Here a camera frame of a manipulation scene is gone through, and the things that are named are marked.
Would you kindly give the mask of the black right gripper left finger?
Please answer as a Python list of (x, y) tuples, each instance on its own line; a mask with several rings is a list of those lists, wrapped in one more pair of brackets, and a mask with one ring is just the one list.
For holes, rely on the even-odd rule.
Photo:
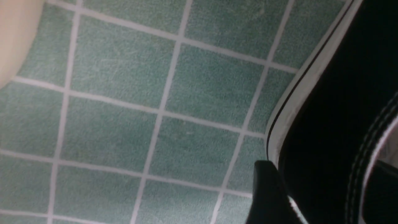
[(270, 161), (254, 164), (252, 205), (246, 224), (301, 224), (283, 185)]

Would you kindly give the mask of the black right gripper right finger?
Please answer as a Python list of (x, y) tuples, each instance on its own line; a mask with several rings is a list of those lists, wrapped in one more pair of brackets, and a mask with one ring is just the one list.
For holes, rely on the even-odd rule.
[(363, 219), (367, 224), (398, 223), (398, 170), (377, 161), (365, 191)]

